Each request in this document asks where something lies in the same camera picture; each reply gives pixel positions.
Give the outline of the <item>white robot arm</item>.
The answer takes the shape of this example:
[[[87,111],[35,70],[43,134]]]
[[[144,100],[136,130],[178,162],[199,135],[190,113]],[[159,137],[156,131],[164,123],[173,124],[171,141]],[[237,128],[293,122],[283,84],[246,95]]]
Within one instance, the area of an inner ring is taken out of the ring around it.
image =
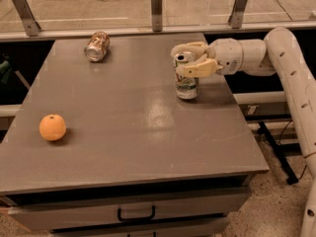
[[[198,95],[198,79],[212,74],[276,74],[285,93],[302,156],[313,178],[300,237],[316,237],[316,79],[294,34],[275,28],[263,39],[217,39],[176,45],[171,50],[177,96]]]

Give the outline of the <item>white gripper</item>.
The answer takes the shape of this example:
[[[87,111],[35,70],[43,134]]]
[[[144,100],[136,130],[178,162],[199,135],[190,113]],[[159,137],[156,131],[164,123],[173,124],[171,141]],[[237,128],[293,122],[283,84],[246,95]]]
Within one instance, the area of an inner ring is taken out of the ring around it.
[[[204,62],[181,64],[176,68],[179,76],[187,78],[207,77],[216,71],[220,75],[232,75],[239,70],[243,60],[242,45],[236,39],[217,39],[210,45],[203,41],[178,44],[172,48],[171,56],[186,51],[191,52],[195,58],[204,54],[208,57]]]

